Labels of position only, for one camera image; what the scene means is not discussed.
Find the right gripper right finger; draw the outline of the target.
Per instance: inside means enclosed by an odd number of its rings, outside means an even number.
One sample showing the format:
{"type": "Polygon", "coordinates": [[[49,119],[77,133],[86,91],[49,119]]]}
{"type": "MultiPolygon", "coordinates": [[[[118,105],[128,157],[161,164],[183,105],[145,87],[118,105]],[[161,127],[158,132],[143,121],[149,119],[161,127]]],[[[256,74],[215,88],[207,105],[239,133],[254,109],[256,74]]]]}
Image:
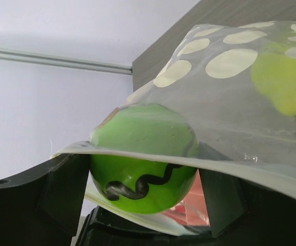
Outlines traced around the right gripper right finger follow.
{"type": "Polygon", "coordinates": [[[200,169],[211,234],[198,245],[296,245],[296,167],[239,168],[253,179],[200,169]]]}

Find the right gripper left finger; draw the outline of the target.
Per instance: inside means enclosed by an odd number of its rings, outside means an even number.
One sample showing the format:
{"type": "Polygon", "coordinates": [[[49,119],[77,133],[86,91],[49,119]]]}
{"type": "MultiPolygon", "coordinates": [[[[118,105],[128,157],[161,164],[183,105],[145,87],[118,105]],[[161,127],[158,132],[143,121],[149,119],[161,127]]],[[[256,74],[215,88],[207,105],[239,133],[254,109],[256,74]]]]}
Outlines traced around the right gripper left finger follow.
{"type": "Polygon", "coordinates": [[[0,245],[70,245],[90,158],[61,154],[0,179],[0,245]]]}

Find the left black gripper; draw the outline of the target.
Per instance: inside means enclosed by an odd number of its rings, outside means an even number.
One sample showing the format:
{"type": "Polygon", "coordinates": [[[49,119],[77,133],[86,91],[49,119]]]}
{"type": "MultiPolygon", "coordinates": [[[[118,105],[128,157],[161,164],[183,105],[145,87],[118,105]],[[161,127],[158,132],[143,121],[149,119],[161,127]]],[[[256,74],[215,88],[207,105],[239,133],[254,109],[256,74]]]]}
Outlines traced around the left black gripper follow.
{"type": "Polygon", "coordinates": [[[71,245],[173,246],[212,245],[210,232],[198,236],[172,236],[126,220],[100,206],[79,223],[71,245]]]}

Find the yellow-green fake fruit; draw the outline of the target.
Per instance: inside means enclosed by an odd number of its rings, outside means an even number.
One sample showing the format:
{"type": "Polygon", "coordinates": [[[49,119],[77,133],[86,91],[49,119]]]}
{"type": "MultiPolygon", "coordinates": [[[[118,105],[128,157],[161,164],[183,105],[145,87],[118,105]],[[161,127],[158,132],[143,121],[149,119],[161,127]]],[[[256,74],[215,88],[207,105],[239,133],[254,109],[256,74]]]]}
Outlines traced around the yellow-green fake fruit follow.
{"type": "MultiPolygon", "coordinates": [[[[90,142],[97,148],[136,154],[198,154],[198,141],[187,120],[159,104],[114,110],[93,130],[90,142]]],[[[169,161],[94,154],[90,172],[98,192],[115,207],[154,214],[174,207],[186,196],[197,170],[169,161]]]]}

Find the clear polka dot zip bag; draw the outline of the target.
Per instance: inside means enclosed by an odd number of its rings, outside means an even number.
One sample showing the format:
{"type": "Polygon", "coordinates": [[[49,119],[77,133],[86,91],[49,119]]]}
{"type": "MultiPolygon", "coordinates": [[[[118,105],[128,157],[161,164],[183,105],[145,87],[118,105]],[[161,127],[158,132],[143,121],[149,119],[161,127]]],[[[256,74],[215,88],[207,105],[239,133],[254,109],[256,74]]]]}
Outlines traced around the clear polka dot zip bag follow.
{"type": "MultiPolygon", "coordinates": [[[[164,68],[136,90],[124,106],[159,104],[183,116],[198,141],[195,157],[115,151],[93,146],[90,138],[59,154],[109,154],[169,161],[182,166],[237,174],[252,180],[241,164],[296,167],[296,116],[280,113],[251,80],[251,67],[271,43],[296,46],[296,22],[269,21],[240,27],[196,25],[164,68]]],[[[211,232],[210,226],[180,225],[160,213],[121,210],[95,188],[86,198],[146,228],[174,236],[211,232]]]]}

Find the yellow-green fake pear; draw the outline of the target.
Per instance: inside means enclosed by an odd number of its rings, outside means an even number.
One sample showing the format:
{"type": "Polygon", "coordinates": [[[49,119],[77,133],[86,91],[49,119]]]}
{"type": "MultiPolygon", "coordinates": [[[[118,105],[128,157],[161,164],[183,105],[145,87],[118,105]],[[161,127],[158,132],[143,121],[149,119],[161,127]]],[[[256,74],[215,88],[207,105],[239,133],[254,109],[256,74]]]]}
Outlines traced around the yellow-green fake pear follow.
{"type": "Polygon", "coordinates": [[[262,48],[251,80],[280,113],[296,116],[296,46],[271,43],[262,48]]]}

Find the pink divided organizer tray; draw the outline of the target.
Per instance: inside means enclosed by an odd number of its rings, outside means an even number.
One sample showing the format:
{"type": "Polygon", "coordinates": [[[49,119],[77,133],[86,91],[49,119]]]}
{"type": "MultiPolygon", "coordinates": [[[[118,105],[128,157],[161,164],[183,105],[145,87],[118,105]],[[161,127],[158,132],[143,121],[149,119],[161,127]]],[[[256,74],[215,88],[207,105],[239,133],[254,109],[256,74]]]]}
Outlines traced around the pink divided organizer tray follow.
{"type": "Polygon", "coordinates": [[[183,226],[210,226],[199,172],[188,194],[162,214],[183,226]]]}

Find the left aluminium frame post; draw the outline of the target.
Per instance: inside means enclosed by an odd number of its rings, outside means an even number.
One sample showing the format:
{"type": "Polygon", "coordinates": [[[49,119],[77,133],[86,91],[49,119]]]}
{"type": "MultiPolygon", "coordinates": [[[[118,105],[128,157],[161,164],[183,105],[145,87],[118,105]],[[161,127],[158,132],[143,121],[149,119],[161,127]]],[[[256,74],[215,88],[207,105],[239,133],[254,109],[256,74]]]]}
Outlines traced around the left aluminium frame post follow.
{"type": "Polygon", "coordinates": [[[19,50],[11,50],[0,48],[0,59],[19,62],[29,63],[45,66],[54,66],[70,69],[106,72],[114,74],[133,74],[132,67],[117,65],[111,63],[102,63],[91,60],[83,60],[69,57],[61,57],[47,54],[31,53],[19,50]]]}

